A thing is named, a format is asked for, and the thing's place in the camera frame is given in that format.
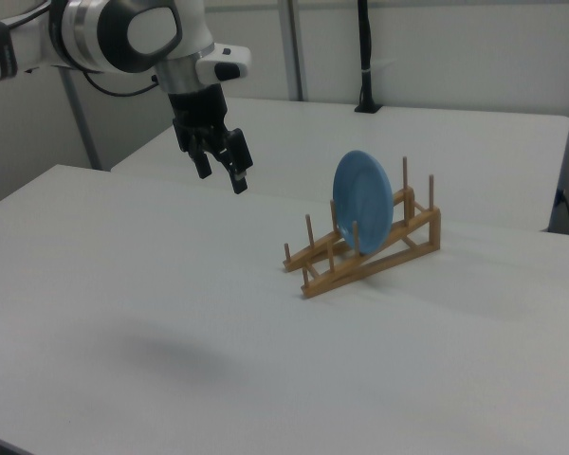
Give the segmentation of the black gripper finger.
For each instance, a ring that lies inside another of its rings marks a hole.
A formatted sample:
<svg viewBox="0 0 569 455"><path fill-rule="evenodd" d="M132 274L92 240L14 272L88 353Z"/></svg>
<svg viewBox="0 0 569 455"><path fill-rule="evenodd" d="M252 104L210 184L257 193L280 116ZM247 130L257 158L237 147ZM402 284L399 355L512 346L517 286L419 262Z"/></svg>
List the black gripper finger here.
<svg viewBox="0 0 569 455"><path fill-rule="evenodd" d="M228 172L234 193L244 192L248 188L247 170L253 166L253 161L241 129L224 133L223 146L216 157Z"/></svg>
<svg viewBox="0 0 569 455"><path fill-rule="evenodd" d="M211 165L206 155L205 141L202 138L191 136L188 144L188 154L201 179L211 175Z"/></svg>

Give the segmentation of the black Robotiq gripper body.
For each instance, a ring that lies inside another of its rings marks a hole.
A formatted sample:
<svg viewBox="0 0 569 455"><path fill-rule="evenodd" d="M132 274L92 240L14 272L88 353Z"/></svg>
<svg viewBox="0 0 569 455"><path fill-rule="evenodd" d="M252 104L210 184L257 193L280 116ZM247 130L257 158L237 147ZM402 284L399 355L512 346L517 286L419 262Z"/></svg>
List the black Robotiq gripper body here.
<svg viewBox="0 0 569 455"><path fill-rule="evenodd" d="M221 153L226 148L228 130L225 115L228 108L220 84L188 94L169 94L168 97L174 110L173 125L182 151L202 148L209 153Z"/></svg>

